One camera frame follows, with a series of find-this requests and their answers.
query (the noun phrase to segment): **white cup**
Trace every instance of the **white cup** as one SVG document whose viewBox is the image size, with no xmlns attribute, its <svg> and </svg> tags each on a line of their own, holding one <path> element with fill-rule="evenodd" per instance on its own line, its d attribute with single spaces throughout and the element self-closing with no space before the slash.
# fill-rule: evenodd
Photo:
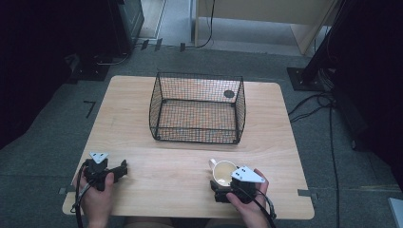
<svg viewBox="0 0 403 228">
<path fill-rule="evenodd" d="M 214 181 L 223 187 L 228 187 L 232 181 L 231 174 L 237 170 L 237 166 L 230 161 L 219 161 L 211 159 L 208 164 L 213 171 Z"/>
</svg>

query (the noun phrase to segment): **hand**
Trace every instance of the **hand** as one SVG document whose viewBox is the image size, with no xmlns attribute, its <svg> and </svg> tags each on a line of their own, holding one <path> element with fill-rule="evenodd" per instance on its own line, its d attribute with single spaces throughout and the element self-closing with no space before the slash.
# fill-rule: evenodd
<svg viewBox="0 0 403 228">
<path fill-rule="evenodd" d="M 269 187 L 269 181 L 258 169 L 255 169 L 254 171 L 259 176 L 265 179 L 264 183 L 257 183 L 256 188 L 259 189 L 260 192 L 266 194 L 267 188 Z M 245 204 L 241 202 L 240 199 L 238 199 L 238 197 L 233 193 L 228 193 L 226 197 L 240 212 L 240 215 L 242 216 L 242 219 L 248 228 L 268 227 L 266 217 L 263 215 L 263 213 L 260 211 L 260 208 L 253 201 Z M 260 205 L 262 205 L 264 208 L 266 208 L 266 199 L 261 193 L 257 194 L 255 200 L 258 201 Z"/>
<path fill-rule="evenodd" d="M 77 178 L 74 178 L 73 184 L 77 188 Z M 88 219 L 89 228 L 105 228 L 107 227 L 107 221 L 109 215 L 112 212 L 113 206 L 113 180 L 114 174 L 108 173 L 105 179 L 105 190 L 104 192 L 98 191 L 94 187 L 90 187 L 84 194 L 81 207 L 83 208 L 84 214 Z M 80 190 L 86 186 L 86 178 L 84 177 L 84 171 L 80 179 Z"/>
</svg>

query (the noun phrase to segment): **black controller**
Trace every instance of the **black controller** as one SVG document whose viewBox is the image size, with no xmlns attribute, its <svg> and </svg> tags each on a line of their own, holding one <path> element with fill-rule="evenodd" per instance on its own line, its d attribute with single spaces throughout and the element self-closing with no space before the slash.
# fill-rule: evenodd
<svg viewBox="0 0 403 228">
<path fill-rule="evenodd" d="M 122 161 L 121 166 L 107 169 L 107 159 L 101 163 L 96 163 L 94 160 L 86 160 L 86 169 L 84 176 L 87 182 L 92 182 L 91 186 L 96 186 L 98 191 L 105 190 L 105 178 L 108 173 L 115 175 L 114 183 L 118 182 L 119 178 L 127 174 L 127 162 Z"/>
<path fill-rule="evenodd" d="M 228 187 L 219 187 L 212 180 L 210 185 L 211 190 L 215 192 L 216 202 L 229 202 L 226 194 L 230 192 L 235 194 L 243 203 L 251 202 L 256 196 L 256 186 L 253 182 L 239 181 L 233 178 Z"/>
</svg>

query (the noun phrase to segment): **wire basket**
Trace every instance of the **wire basket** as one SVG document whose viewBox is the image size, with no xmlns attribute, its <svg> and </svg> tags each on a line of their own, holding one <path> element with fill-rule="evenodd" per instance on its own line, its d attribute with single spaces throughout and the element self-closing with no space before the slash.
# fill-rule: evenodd
<svg viewBox="0 0 403 228">
<path fill-rule="evenodd" d="M 160 72 L 149 126 L 157 141 L 235 144 L 245 114 L 242 77 Z"/>
</svg>

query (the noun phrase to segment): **gray floor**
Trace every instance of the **gray floor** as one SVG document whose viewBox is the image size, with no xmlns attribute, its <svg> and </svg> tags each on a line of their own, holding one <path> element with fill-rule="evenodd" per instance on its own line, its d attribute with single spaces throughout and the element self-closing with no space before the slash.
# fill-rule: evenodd
<svg viewBox="0 0 403 228">
<path fill-rule="evenodd" d="M 145 3 L 147 1 L 152 2 L 155 0 L 143 0 Z M 195 45 L 193 37 L 196 20 L 195 4 L 193 5 L 192 13 L 190 13 L 189 2 L 190 0 L 166 1 L 161 26 L 156 38 L 163 39 L 164 45 L 176 47 L 179 47 L 181 43 L 186 43 L 187 47 Z M 154 13 L 145 12 L 144 14 L 145 20 L 147 20 L 147 15 L 153 15 Z M 200 18 L 199 20 L 199 45 L 202 45 L 210 35 L 210 18 Z M 317 37 L 316 43 L 314 42 L 311 45 L 304 54 L 305 56 L 313 56 L 325 33 L 326 28 L 323 28 Z M 211 41 L 204 48 L 290 56 L 301 55 L 290 24 L 220 18 L 214 18 Z"/>
<path fill-rule="evenodd" d="M 167 7 L 176 2 L 168 0 Z M 167 37 L 165 29 L 162 25 L 160 35 Z M 75 217 L 62 213 L 65 196 L 58 191 L 71 182 L 114 75 L 153 77 L 158 71 L 242 75 L 245 81 L 278 83 L 290 111 L 302 99 L 316 93 L 294 91 L 286 68 L 305 67 L 309 61 L 309 57 L 288 51 L 273 54 L 212 48 L 189 48 L 184 52 L 179 52 L 178 47 L 162 46 L 159 51 L 153 47 L 136 48 L 125 62 L 110 68 L 104 82 L 62 85 L 29 131 L 0 151 L 0 227 L 76 226 Z M 84 101 L 96 102 L 88 118 L 90 104 Z M 316 101 L 311 101 L 297 114 L 317 106 Z M 371 151 L 352 150 L 338 110 L 334 109 L 332 114 L 334 157 L 329 109 L 292 123 L 316 215 L 310 220 L 276 220 L 277 227 L 331 228 L 337 227 L 337 221 L 339 227 L 395 227 L 388 198 L 403 200 L 403 194 L 390 167 Z M 122 227 L 122 222 L 123 218 L 113 217 L 110 227 Z M 177 227 L 198 228 L 206 219 L 175 218 L 174 222 Z"/>
</svg>

